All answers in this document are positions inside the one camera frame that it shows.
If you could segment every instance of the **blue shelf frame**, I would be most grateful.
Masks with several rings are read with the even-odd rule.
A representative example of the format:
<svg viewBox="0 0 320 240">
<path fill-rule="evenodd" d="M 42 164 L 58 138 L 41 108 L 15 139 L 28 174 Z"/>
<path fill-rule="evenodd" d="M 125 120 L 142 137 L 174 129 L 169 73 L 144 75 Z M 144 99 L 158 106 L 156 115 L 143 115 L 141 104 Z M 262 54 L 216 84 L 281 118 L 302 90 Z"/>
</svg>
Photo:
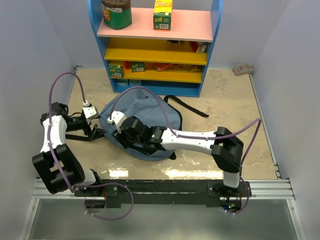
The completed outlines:
<svg viewBox="0 0 320 240">
<path fill-rule="evenodd" d="M 220 22 L 222 18 L 224 0 L 213 0 L 211 5 L 211 27 L 212 27 L 212 42 L 208 43 L 206 57 L 206 66 L 202 67 L 202 81 L 201 83 L 184 83 L 184 82 L 168 82 L 168 81 L 150 81 L 142 80 L 141 85 L 148 88 L 152 92 L 158 95 L 175 95 L 183 97 L 200 97 L 201 90 L 208 72 L 209 62 L 213 54 L 214 46 L 218 36 Z M 103 18 L 101 1 L 100 0 L 88 0 L 88 13 L 90 24 L 93 30 L 93 34 L 98 45 L 104 67 L 106 69 L 108 78 L 110 80 L 112 90 L 115 93 L 121 93 L 131 86 L 119 86 L 116 84 L 116 79 L 112 78 L 108 71 L 109 61 L 105 60 L 105 54 L 109 44 L 109 37 L 99 37 L 97 32 Z"/>
</svg>

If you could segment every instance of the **barcode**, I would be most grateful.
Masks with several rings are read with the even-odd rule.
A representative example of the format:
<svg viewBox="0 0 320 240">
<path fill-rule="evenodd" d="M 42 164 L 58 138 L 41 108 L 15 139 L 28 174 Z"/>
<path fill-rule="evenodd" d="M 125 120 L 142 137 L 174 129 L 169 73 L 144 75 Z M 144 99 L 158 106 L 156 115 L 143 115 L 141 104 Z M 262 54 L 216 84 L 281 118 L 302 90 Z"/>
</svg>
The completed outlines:
<svg viewBox="0 0 320 240">
<path fill-rule="evenodd" d="M 161 29 L 169 29 L 169 24 L 160 24 Z"/>
</svg>

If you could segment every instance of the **pink shelf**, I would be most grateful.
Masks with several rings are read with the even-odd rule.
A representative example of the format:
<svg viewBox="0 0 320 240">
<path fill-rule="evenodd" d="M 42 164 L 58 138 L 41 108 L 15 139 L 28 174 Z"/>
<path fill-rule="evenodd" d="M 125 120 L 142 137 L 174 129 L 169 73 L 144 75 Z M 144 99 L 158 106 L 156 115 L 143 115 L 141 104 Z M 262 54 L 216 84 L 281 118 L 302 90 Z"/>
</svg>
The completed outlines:
<svg viewBox="0 0 320 240">
<path fill-rule="evenodd" d="M 154 30 L 153 8 L 133 7 L 132 24 L 124 29 L 115 30 L 105 25 L 102 19 L 98 37 L 167 39 L 212 42 L 210 11 L 172 10 L 170 31 Z"/>
</svg>

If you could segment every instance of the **shelf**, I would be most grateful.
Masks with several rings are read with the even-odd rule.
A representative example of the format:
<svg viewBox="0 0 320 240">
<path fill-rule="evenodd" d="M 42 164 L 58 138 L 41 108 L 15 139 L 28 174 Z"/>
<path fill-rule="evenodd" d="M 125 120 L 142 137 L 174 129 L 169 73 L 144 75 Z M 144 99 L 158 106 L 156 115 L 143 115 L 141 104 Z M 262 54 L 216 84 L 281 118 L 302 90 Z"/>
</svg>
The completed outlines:
<svg viewBox="0 0 320 240">
<path fill-rule="evenodd" d="M 110 38 L 104 59 L 206 65 L 206 53 L 194 53 L 188 41 L 173 44 L 160 39 Z"/>
<path fill-rule="evenodd" d="M 98 37 L 170 39 L 198 42 L 212 42 L 210 11 L 172 10 L 171 30 L 154 30 L 153 8 L 131 8 L 132 24 L 123 29 L 113 29 L 102 19 L 97 31 Z"/>
<path fill-rule="evenodd" d="M 124 90 L 132 86 L 118 86 L 116 79 L 112 78 L 114 84 L 114 92 L 122 93 Z M 167 81 L 141 81 L 141 85 L 157 95 L 174 95 L 182 97 L 198 97 L 200 84 L 197 83 L 181 83 Z"/>
<path fill-rule="evenodd" d="M 200 84 L 202 81 L 202 73 L 198 72 L 172 72 L 172 71 L 156 71 L 152 67 L 152 63 L 145 63 L 146 71 L 132 72 L 128 69 L 124 72 L 124 79 L 139 79 L 163 82 L 180 82 Z"/>
</svg>

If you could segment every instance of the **yellow and green box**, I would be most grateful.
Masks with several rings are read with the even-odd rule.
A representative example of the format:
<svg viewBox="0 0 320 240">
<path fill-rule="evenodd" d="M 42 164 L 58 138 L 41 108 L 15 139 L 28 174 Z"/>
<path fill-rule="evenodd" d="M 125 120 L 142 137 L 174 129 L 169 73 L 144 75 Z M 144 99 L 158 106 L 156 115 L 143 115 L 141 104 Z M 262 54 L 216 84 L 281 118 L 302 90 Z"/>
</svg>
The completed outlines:
<svg viewBox="0 0 320 240">
<path fill-rule="evenodd" d="M 123 78 L 125 75 L 123 62 L 121 61 L 110 61 L 108 70 L 111 77 Z"/>
<path fill-rule="evenodd" d="M 133 73 L 144 72 L 146 70 L 145 63 L 141 62 L 141 61 L 132 61 L 131 62 L 131 70 Z"/>
<path fill-rule="evenodd" d="M 170 30 L 173 0 L 155 0 L 153 29 Z"/>
</svg>

